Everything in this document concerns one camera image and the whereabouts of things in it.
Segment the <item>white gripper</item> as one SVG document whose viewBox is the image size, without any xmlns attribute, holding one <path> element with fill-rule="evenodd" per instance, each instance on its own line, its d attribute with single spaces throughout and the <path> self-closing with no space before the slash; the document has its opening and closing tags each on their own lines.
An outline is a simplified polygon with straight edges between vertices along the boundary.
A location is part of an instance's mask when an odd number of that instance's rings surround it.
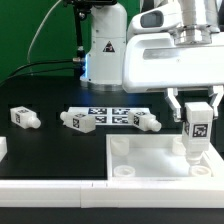
<svg viewBox="0 0 224 224">
<path fill-rule="evenodd" d="M 130 93 L 165 90 L 175 122 L 178 90 L 208 88 L 213 118 L 224 97 L 224 32 L 216 6 L 160 6 L 134 16 L 127 31 L 122 84 Z"/>
</svg>

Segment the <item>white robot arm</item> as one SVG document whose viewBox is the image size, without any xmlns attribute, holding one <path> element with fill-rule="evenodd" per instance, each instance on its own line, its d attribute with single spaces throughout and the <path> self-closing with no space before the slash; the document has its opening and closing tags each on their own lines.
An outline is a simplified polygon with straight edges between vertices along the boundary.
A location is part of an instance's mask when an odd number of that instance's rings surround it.
<svg viewBox="0 0 224 224">
<path fill-rule="evenodd" d="M 222 1 L 154 0 L 154 8 L 135 15 L 127 28 L 113 25 L 113 7 L 95 8 L 82 83 L 102 91 L 163 92 L 177 121 L 178 93 L 206 89 L 217 117 L 224 96 Z"/>
</svg>

